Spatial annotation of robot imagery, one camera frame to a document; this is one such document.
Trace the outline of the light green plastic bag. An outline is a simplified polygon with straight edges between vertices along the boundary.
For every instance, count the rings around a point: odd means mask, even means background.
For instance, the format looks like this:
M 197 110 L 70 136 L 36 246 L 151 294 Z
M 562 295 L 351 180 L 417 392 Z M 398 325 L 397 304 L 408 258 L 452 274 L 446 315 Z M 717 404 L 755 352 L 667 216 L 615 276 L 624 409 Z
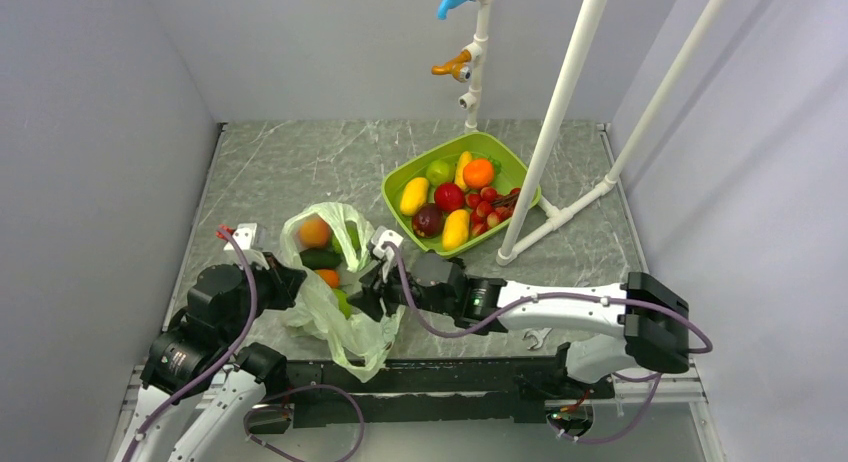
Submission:
M 283 265 L 304 269 L 306 281 L 296 297 L 296 306 L 283 314 L 283 324 L 298 332 L 324 340 L 332 360 L 356 379 L 368 382 L 386 366 L 386 360 L 400 329 L 405 312 L 403 308 L 390 317 L 376 322 L 353 309 L 345 319 L 337 307 L 337 299 L 331 289 L 315 270 L 303 266 L 299 253 L 304 248 L 298 240 L 300 225 L 310 217 L 320 217 L 327 222 L 342 243 L 343 262 L 335 269 L 341 278 L 342 289 L 348 296 L 358 291 L 358 280 L 365 274 L 371 262 L 365 244 L 375 232 L 373 225 L 349 204 L 322 202 L 313 204 L 285 222 L 279 236 L 277 258 Z M 353 251 L 347 239 L 345 222 L 357 225 L 361 242 L 359 253 Z

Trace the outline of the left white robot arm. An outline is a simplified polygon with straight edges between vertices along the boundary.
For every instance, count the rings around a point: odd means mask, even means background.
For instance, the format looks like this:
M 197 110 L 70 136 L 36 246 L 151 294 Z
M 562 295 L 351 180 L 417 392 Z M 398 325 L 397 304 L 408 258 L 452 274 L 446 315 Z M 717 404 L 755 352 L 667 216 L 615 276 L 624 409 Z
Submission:
M 151 344 L 118 461 L 198 461 L 236 413 L 287 388 L 286 359 L 242 343 L 267 310 L 285 311 L 307 274 L 263 252 L 247 267 L 201 271 L 187 304 Z

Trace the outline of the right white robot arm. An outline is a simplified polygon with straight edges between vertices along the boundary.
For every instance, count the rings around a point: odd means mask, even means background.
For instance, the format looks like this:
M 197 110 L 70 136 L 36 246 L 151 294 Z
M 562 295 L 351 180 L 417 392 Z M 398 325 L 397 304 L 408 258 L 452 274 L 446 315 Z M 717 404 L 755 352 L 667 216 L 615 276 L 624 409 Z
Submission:
M 685 373 L 693 352 L 688 303 L 644 272 L 604 286 L 534 286 L 469 275 L 461 260 L 428 252 L 411 268 L 381 261 L 360 283 L 348 301 L 375 321 L 405 307 L 417 316 L 429 312 L 452 318 L 455 338 L 541 329 L 589 333 L 589 339 L 560 350 L 551 370 L 552 386 L 564 397 L 634 367 Z

